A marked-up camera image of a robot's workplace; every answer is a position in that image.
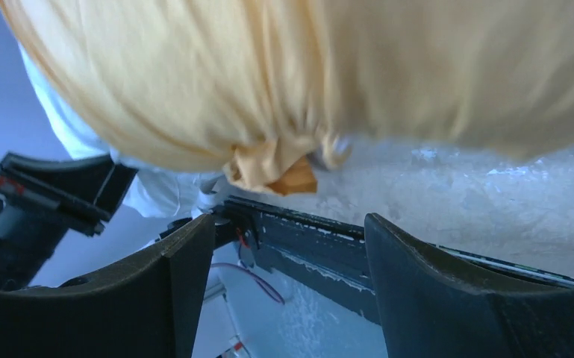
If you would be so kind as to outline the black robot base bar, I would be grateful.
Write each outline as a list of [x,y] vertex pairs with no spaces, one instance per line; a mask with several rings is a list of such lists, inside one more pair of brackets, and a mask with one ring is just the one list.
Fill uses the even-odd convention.
[[238,242],[246,265],[277,270],[379,323],[362,227],[239,197],[209,212],[216,248]]

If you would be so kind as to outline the orange Mickey Mouse pillowcase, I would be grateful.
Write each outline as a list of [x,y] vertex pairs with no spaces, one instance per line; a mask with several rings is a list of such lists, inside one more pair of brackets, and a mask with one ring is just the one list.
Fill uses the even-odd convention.
[[574,1],[0,1],[120,153],[314,192],[353,136],[527,160],[574,145]]

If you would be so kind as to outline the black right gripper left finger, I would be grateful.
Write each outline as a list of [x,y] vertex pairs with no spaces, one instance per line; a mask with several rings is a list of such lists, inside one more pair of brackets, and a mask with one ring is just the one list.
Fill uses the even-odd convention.
[[66,286],[0,291],[0,357],[190,357],[214,243],[203,215]]

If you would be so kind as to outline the white pillow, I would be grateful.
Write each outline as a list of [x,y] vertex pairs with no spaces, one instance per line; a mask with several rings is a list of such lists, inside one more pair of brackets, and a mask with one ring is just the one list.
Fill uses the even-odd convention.
[[52,130],[74,160],[102,157],[110,180],[97,189],[124,195],[123,204],[152,218],[193,218],[225,201],[233,191],[221,172],[181,173],[162,169],[120,153],[106,143],[57,94],[20,45],[22,62]]

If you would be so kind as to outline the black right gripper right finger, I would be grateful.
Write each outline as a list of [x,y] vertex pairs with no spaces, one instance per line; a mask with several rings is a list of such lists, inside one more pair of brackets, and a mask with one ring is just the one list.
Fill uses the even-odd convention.
[[574,357],[574,288],[491,271],[364,220],[390,357]]

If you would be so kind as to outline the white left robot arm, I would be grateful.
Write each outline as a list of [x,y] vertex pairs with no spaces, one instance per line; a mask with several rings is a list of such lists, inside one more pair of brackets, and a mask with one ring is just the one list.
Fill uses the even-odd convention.
[[101,234],[136,173],[108,155],[51,161],[6,154],[0,161],[0,291],[25,288],[69,230]]

